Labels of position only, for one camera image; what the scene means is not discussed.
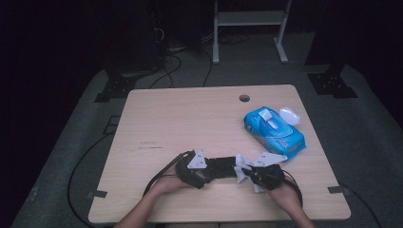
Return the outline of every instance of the white plastic part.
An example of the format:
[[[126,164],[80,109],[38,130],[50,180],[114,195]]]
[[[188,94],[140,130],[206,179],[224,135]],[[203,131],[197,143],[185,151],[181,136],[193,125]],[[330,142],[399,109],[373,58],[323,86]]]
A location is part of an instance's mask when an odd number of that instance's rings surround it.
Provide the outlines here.
[[[300,122],[300,117],[291,107],[282,107],[279,110],[279,116],[289,125],[297,125]]]
[[[252,163],[246,157],[243,157],[241,154],[237,155],[237,157],[235,158],[234,170],[238,177],[238,183],[241,183],[244,179],[248,179],[249,182],[254,186],[256,193],[264,192],[258,185],[252,182],[250,177],[247,177],[243,173],[242,168],[252,170],[252,168],[249,165],[252,165]]]
[[[255,167],[266,167],[275,163],[286,161],[288,158],[284,155],[262,152],[259,158],[255,161]]]
[[[262,111],[259,112],[259,115],[263,118],[263,120],[268,121],[270,120],[273,116],[270,113],[269,110],[263,109]]]
[[[207,164],[205,163],[204,159],[204,154],[202,150],[199,150],[198,153],[196,153],[195,157],[190,161],[190,163],[187,165],[188,169],[203,169],[206,168]]]

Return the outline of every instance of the wooden table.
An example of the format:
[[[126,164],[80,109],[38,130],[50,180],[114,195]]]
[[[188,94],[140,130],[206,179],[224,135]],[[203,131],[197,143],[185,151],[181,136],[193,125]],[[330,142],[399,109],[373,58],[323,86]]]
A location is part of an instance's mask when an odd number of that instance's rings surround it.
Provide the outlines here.
[[[240,95],[250,97],[242,102]],[[350,208],[341,193],[305,108],[292,85],[133,90],[128,95],[98,191],[88,218],[119,221],[141,199],[155,174],[177,155],[203,149],[206,158],[242,154],[254,161],[265,149],[243,128],[246,113],[262,106],[292,107],[307,148],[281,167],[297,180],[311,219],[347,219]],[[289,217],[249,181],[213,180],[203,189],[188,188],[163,196],[150,222],[263,221]]]

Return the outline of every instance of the black cable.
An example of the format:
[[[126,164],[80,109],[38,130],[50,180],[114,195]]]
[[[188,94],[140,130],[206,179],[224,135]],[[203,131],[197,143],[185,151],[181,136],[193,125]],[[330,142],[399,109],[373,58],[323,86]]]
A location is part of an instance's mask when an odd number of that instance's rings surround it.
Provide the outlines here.
[[[172,165],[174,165],[177,161],[179,161],[181,158],[189,155],[193,151],[186,151],[178,155],[174,160],[172,160],[166,167],[164,167],[160,172],[158,172],[157,175],[154,176],[154,178],[151,179],[151,181],[148,183],[146,188],[144,189],[143,196],[150,190],[151,186],[154,184],[154,182],[160,178],[163,177],[163,173],[168,170]]]
[[[293,183],[293,182],[291,182],[291,181],[289,181],[289,180],[287,180],[287,179],[282,179],[281,181],[284,182],[284,183],[286,183],[286,184],[288,184],[289,186],[291,186],[291,187],[296,191],[297,196],[298,196],[298,198],[299,198],[299,202],[300,202],[300,204],[301,204],[301,207],[303,207],[302,192],[301,192],[301,190],[299,189],[296,180],[294,180],[295,183]]]
[[[282,172],[284,172],[284,173],[286,173],[288,176],[290,176],[290,178],[296,183],[296,186],[298,186],[297,181],[296,181],[296,179],[293,177],[293,175],[291,175],[289,172],[287,172],[287,171],[285,171],[285,170],[283,170],[283,169],[281,169],[281,170],[282,170]]]
[[[360,196],[358,195],[358,193],[357,193],[353,188],[351,188],[350,186],[348,186],[347,184],[343,183],[343,182],[340,181],[340,180],[337,180],[337,181],[338,181],[338,183],[339,183],[341,186],[347,188],[351,193],[353,193],[353,194],[365,205],[365,207],[367,207],[367,209],[370,211],[371,215],[373,216],[373,218],[374,218],[374,220],[375,220],[377,226],[378,226],[379,228],[382,228],[382,225],[380,224],[379,219],[377,218],[375,212],[374,212],[373,209],[370,207],[370,205],[369,205],[362,197],[360,197]]]
[[[177,56],[175,56],[175,55],[169,55],[169,56],[170,56],[170,57],[174,57],[175,59],[177,59],[177,60],[179,61],[178,66],[176,66],[172,71],[167,72],[166,74],[164,74],[163,76],[161,76],[160,78],[158,78],[157,80],[155,80],[154,83],[152,83],[149,88],[152,88],[156,83],[158,83],[162,78],[164,78],[164,77],[166,77],[166,76],[169,76],[169,77],[170,77],[170,79],[171,79],[171,85],[173,85],[172,77],[171,77],[170,74],[173,73],[173,72],[175,72],[175,71],[177,71],[177,70],[181,67],[181,65],[182,65],[182,60],[181,60],[181,58],[179,58],[179,57],[177,57]]]
[[[249,35],[246,33],[244,35],[246,38],[242,38],[239,35],[222,35],[219,38],[219,43],[220,45],[235,46],[249,40]]]
[[[76,163],[76,165],[74,166],[73,171],[70,174],[70,178],[68,179],[68,185],[67,185],[67,201],[68,201],[68,206],[70,207],[70,210],[73,212],[74,216],[80,220],[85,226],[93,228],[94,226],[92,226],[90,223],[88,223],[87,221],[85,221],[84,219],[82,219],[80,217],[80,215],[77,213],[77,211],[74,209],[72,202],[71,202],[71,197],[70,197],[70,187],[71,187],[71,182],[72,179],[74,177],[75,171],[77,169],[77,167],[80,165],[80,163],[83,161],[83,159],[86,157],[86,155],[98,144],[100,143],[102,140],[104,140],[106,137],[110,136],[110,135],[114,135],[115,134],[115,130],[104,134],[104,136],[99,139],[97,142],[95,142],[92,146],[89,147],[89,149],[86,151],[86,153],[84,153],[80,160],[78,160],[78,162]]]
[[[163,71],[165,71],[165,73],[168,75],[168,77],[169,77],[169,80],[171,81],[171,86],[170,87],[175,87],[174,86],[174,80],[172,79],[172,76],[171,76],[171,72],[168,72],[168,70],[166,70],[166,67],[165,67],[165,65],[163,65]]]
[[[202,52],[204,52],[207,55],[208,60],[210,62],[210,68],[208,69],[207,75],[205,76],[204,82],[202,83],[202,86],[201,86],[201,87],[205,87],[205,83],[207,82],[207,79],[208,79],[208,77],[210,76],[210,73],[211,73],[211,69],[213,68],[213,60],[211,59],[211,56],[207,53],[207,51],[202,50]]]

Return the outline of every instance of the human arm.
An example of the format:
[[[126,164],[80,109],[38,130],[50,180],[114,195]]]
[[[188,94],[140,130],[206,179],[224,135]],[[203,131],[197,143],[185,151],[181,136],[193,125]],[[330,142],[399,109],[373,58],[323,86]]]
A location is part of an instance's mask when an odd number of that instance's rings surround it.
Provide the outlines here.
[[[186,186],[188,185],[176,176],[175,165],[171,166],[162,177],[157,179],[137,205],[114,227],[143,228],[160,196]]]
[[[290,216],[297,228],[315,228],[315,225],[303,211],[297,193],[291,186],[282,183],[280,187],[271,191],[264,190],[276,205]]]

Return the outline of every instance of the wet wipes package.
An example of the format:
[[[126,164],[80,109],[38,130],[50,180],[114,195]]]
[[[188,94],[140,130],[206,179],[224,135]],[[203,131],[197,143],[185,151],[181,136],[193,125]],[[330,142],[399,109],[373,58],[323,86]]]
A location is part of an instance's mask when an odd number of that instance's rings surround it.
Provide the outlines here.
[[[291,159],[306,147],[303,134],[269,107],[263,106],[249,112],[244,118],[244,123],[245,129],[270,153]]]

